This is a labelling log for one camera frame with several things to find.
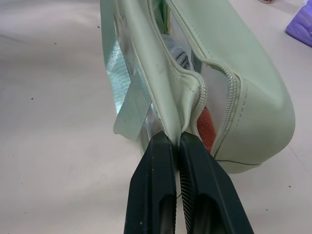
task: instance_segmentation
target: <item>white table surface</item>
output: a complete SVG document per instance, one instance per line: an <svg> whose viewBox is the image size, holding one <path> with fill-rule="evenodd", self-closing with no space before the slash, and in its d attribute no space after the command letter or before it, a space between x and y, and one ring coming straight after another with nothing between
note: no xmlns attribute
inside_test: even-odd
<svg viewBox="0 0 312 234"><path fill-rule="evenodd" d="M231 3L278 67L297 119L285 150L231 178L256 234L310 234L312 48L283 32L301 0ZM123 233L140 151L113 134L98 26L97 0L0 0L0 234Z"/></svg>

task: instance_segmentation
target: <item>purple object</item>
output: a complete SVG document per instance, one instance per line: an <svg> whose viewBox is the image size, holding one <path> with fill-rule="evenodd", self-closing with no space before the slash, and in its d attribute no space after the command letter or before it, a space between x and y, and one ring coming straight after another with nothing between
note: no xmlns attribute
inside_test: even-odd
<svg viewBox="0 0 312 234"><path fill-rule="evenodd" d="M286 33L312 47L312 0L298 11Z"/></svg>

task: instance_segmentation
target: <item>red fabric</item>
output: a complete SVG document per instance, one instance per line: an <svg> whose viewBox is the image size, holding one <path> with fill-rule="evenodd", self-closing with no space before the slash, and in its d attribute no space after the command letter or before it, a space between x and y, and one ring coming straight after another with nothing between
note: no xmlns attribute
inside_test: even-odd
<svg viewBox="0 0 312 234"><path fill-rule="evenodd" d="M199 135L204 142L207 150L210 152L213 146L216 134L211 115L207 108L203 110L197 121Z"/></svg>

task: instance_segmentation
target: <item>zipper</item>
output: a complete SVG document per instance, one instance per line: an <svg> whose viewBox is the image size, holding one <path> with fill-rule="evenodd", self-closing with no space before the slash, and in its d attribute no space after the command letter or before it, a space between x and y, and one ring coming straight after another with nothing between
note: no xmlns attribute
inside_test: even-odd
<svg viewBox="0 0 312 234"><path fill-rule="evenodd" d="M210 59L205 58L203 52L201 51L196 40L192 36L192 33L188 29L187 25L185 25L185 23L183 22L183 19L181 18L181 16L177 12L175 6L171 3L170 0L166 0L166 2L168 4L168 7L170 8L171 12L173 13L176 21L178 22L181 30L183 31L184 36L186 37L189 44L191 45L193 53L197 56L197 58L204 63L207 63L211 66L214 66L214 67L220 69L226 75L226 77L229 79L229 98L228 98L228 102L226 105L226 110L223 113L222 122L221 122L220 128L218 130L216 139L214 140L212 150L211 150L211 154L213 156L215 156L219 146L221 145L221 142L223 141L225 135L229 131L232 120L233 120L234 115L235 115L235 110L236 110L236 106L238 103L238 97L239 97L239 93L240 93L240 80L235 75L235 73L230 70L230 68L227 65L225 65L221 62L218 62L218 61L214 61L214 60L210 60ZM192 131L196 136L199 135L198 129L197 129L197 119L196 119L196 123L193 123L191 125Z"/></svg>
<svg viewBox="0 0 312 234"><path fill-rule="evenodd" d="M168 54L168 56L170 57L175 69L184 74L184 75L189 75L191 78L191 81L193 82L193 84L195 86L198 87L199 89L199 98L198 101L195 105L194 111L192 111L191 113L191 119L190 119L190 128L192 131L192 134L196 135L197 137L200 138L198 129L197 129L197 120L199 118L199 116L201 115L202 111L205 108L206 105L206 99L207 99L207 88L206 88L206 84L205 81L203 80L201 74L194 72L194 71L190 71L190 70L185 70L184 68L182 68L177 62L176 60L172 57L172 55L170 54L168 48L165 45L164 40L161 37L161 33L160 30L158 28L157 22L156 22L156 18L154 15L154 11L153 11L153 0L148 0L148 8L149 8L149 14L152 20L153 25L156 28L156 31L158 33L158 36L161 40L161 43L163 44L163 46L165 47L166 53Z"/></svg>

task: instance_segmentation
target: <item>mint green pouch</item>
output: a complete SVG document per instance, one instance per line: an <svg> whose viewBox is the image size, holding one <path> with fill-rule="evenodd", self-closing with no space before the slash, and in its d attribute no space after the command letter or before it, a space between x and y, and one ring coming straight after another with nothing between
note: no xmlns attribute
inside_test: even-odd
<svg viewBox="0 0 312 234"><path fill-rule="evenodd" d="M261 165L291 140L292 101L270 58L227 0L101 1L102 37L117 118L114 131L142 148L164 130L178 146L206 107L211 154L228 173ZM187 52L180 67L161 34Z"/></svg>

